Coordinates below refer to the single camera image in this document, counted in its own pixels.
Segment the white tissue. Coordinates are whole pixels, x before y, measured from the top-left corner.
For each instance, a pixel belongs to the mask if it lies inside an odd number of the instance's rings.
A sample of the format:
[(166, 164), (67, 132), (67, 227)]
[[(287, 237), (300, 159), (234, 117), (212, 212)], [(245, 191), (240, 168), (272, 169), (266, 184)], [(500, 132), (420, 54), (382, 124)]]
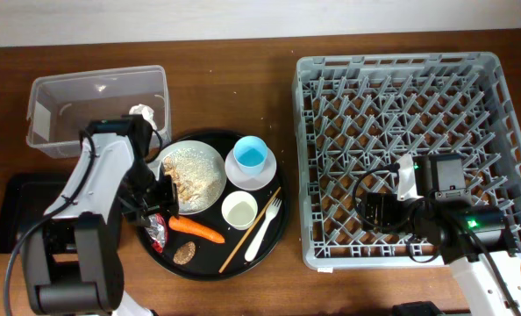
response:
[(156, 130), (157, 125), (154, 121), (154, 110), (145, 104), (134, 105), (129, 110), (130, 115), (141, 115), (145, 121), (147, 121), (151, 127)]

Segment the brown round cookie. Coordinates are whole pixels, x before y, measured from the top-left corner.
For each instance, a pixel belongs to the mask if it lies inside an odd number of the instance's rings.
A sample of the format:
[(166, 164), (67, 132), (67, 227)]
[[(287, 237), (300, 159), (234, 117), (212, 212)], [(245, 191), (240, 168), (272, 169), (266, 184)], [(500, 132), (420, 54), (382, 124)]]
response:
[(189, 263), (196, 254), (196, 244), (193, 241), (189, 241), (180, 246), (173, 257), (173, 261), (178, 265), (185, 265)]

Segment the cream plastic cup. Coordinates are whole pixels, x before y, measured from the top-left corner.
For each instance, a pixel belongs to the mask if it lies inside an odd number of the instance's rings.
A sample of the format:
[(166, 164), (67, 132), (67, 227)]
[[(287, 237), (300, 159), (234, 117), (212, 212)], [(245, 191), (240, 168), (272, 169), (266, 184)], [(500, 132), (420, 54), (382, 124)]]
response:
[(221, 206), (223, 219), (237, 230), (247, 230), (256, 220), (257, 212), (256, 199), (243, 190), (227, 195)]

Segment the red snack wrapper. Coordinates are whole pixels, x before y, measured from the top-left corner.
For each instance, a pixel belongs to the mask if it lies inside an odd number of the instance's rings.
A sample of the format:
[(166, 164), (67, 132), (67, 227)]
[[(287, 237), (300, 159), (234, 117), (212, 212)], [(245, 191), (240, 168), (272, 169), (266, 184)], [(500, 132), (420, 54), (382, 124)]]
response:
[(153, 241), (153, 249), (161, 254), (168, 243), (168, 225), (159, 213), (150, 215), (147, 219), (149, 226), (146, 228), (146, 232)]

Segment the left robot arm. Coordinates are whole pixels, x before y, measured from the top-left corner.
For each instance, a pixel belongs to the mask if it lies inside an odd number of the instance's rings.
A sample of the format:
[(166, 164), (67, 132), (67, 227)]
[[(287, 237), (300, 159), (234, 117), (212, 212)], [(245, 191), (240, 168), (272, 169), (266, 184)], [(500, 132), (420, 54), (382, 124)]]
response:
[(38, 315), (152, 315), (125, 291), (118, 256), (121, 221), (148, 227), (156, 213), (179, 214), (176, 186), (147, 156), (156, 135), (140, 115), (94, 120), (61, 194), (18, 239), (29, 305)]

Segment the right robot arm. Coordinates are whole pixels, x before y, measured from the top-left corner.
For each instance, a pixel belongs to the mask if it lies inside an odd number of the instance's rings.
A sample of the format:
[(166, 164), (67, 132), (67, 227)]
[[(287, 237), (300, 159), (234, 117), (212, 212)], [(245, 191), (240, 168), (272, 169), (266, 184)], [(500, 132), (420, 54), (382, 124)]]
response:
[(429, 190), (405, 199), (367, 193), (356, 211), (367, 228), (431, 243), (473, 315), (521, 315), (517, 242), (497, 207), (471, 205), (461, 190)]

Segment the orange carrot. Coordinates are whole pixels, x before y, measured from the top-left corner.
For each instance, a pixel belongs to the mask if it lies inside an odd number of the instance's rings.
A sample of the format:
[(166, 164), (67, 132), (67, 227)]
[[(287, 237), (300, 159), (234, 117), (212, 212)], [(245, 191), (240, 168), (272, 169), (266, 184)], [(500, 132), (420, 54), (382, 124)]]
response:
[(225, 237), (220, 233), (183, 216), (172, 216), (168, 226), (176, 232), (192, 234), (217, 244), (225, 243)]

